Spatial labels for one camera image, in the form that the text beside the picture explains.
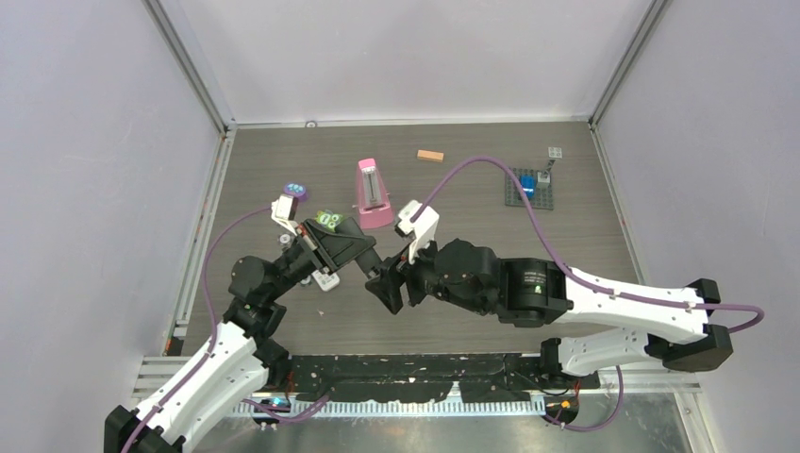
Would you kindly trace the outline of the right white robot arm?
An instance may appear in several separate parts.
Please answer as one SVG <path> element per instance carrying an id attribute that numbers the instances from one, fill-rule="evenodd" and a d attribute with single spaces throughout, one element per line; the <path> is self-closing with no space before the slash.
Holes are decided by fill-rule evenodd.
<path id="1" fill-rule="evenodd" d="M 365 284 L 391 313 L 431 296 L 479 315 L 494 315 L 515 327 L 588 323 L 605 331 L 542 342 L 539 375 L 551 387 L 611 366 L 659 361 L 669 370 L 698 373 L 720 367 L 733 353 L 727 327 L 713 325 L 699 309 L 707 294 L 718 293 L 708 279 L 688 288 L 644 288 L 666 296 L 663 307 L 626 298 L 640 286 L 611 280 L 612 294 L 567 277 L 552 261 L 502 259 L 492 249 L 455 239 L 444 247 L 406 247 L 384 259 Z"/>

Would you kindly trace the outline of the black bar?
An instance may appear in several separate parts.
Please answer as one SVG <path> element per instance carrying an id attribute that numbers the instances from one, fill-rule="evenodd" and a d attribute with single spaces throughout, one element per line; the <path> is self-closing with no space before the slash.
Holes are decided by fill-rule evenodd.
<path id="1" fill-rule="evenodd" d="M 367 279 L 374 278 L 380 274 L 379 268 L 382 263 L 382 259 L 372 247 L 369 247 L 360 253 L 355 258 L 355 262 Z"/>

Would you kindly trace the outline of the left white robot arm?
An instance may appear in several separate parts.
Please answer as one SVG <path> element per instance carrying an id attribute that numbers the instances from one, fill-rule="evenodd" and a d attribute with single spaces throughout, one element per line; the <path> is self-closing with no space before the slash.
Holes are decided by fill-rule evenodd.
<path id="1" fill-rule="evenodd" d="M 233 299 L 205 345 L 157 391 L 106 418 L 105 452 L 192 452 L 246 397 L 281 389 L 289 353 L 273 336 L 286 309 L 279 297 L 316 271 L 338 271 L 354 261 L 364 274 L 379 263 L 376 240 L 345 219 L 334 229 L 307 221 L 274 260 L 255 256 L 232 267 Z"/>

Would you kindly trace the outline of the white remote control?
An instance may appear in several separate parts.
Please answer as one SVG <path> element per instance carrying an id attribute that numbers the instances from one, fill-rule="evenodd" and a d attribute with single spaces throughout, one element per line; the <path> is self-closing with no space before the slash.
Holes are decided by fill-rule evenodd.
<path id="1" fill-rule="evenodd" d="M 330 292 L 341 283 L 336 273 L 325 274 L 320 271 L 314 271 L 311 276 L 323 292 Z"/>

